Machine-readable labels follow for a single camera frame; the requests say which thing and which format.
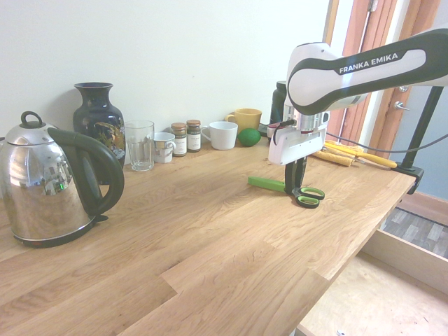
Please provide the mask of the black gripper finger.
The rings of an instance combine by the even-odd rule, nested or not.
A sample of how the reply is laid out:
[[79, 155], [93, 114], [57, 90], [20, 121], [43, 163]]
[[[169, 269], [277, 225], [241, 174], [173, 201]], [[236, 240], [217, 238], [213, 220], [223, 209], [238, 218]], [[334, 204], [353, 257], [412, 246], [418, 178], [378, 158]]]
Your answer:
[[305, 176], [305, 170], [307, 166], [307, 157], [300, 158], [297, 160], [297, 168], [296, 168], [296, 187], [301, 188], [302, 182]]
[[284, 190], [286, 193], [292, 193], [293, 189], [295, 188], [295, 172], [297, 169], [297, 162], [290, 162], [285, 166], [285, 177], [284, 177], [284, 183], [285, 187]]

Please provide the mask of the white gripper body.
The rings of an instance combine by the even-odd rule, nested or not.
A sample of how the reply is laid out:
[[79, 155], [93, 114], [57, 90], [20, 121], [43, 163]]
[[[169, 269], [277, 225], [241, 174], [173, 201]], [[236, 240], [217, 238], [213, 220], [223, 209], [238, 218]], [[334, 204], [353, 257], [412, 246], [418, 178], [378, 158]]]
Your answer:
[[272, 135], [268, 160], [276, 165], [286, 165], [321, 150], [326, 130], [326, 126], [322, 126], [303, 134], [296, 127], [280, 128]]

